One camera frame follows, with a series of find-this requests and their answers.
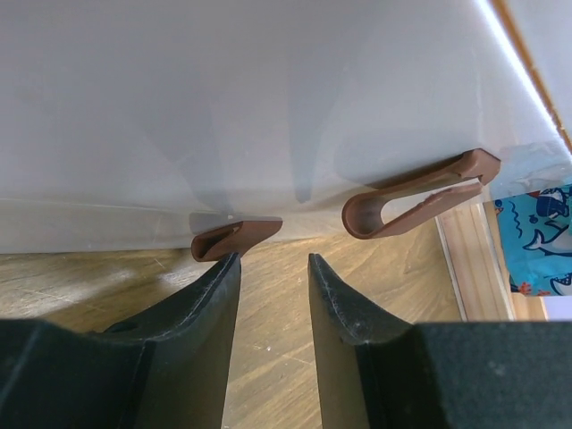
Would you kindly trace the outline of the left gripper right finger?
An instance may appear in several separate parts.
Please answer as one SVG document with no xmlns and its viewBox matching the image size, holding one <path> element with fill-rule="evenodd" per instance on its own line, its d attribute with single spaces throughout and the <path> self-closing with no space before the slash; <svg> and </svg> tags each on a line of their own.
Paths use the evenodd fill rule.
<svg viewBox="0 0 572 429">
<path fill-rule="evenodd" d="M 568 322 L 409 324 L 307 265 L 326 428 L 568 428 Z"/>
</svg>

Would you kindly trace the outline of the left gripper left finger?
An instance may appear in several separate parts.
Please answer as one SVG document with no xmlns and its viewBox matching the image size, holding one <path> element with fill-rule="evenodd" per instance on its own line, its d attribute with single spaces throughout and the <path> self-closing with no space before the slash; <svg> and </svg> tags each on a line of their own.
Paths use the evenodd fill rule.
<svg viewBox="0 0 572 429">
<path fill-rule="evenodd" d="M 2 427 L 220 427 L 240 280 L 228 255 L 103 332 L 4 319 Z"/>
</svg>

